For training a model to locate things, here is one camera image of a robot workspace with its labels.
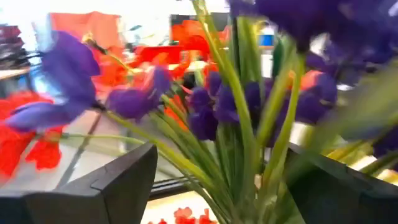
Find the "bouquet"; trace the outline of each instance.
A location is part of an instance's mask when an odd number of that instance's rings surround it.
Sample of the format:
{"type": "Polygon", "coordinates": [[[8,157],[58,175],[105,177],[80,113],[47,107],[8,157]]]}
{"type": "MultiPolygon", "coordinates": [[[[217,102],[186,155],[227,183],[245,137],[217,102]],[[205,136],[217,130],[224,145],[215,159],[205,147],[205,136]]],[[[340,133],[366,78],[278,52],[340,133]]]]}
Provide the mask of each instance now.
{"type": "MultiPolygon", "coordinates": [[[[227,51],[204,1],[193,1],[201,30],[183,41],[188,43],[184,47],[208,58],[208,67],[195,72],[195,88],[183,85],[183,73],[164,66],[160,59],[166,55],[137,73],[87,37],[84,43],[113,57],[132,76],[103,105],[95,98],[91,77],[100,71],[90,50],[72,36],[54,32],[57,42],[44,52],[43,69],[66,100],[25,105],[5,123],[18,131],[48,129],[72,122],[84,110],[99,110],[155,144],[221,224],[302,222],[289,185],[308,172],[304,161],[317,163],[319,155],[352,166],[374,154],[378,160],[361,172],[377,177],[393,169],[398,162],[398,151],[392,150],[398,143],[393,2],[229,3],[237,29],[227,51]],[[280,30],[273,78],[261,75],[255,27],[259,17],[267,17],[280,30]],[[324,33],[330,42],[319,56],[310,51],[310,43],[324,33]],[[353,86],[350,96],[339,96],[340,83],[353,86]],[[136,125],[145,115],[180,153],[136,125]],[[301,155],[285,169],[295,121],[311,128],[301,155]],[[271,149],[268,160],[265,149],[271,149]]],[[[60,139],[74,137],[64,133],[60,139]]],[[[125,136],[102,138],[137,142],[125,136]]]]}

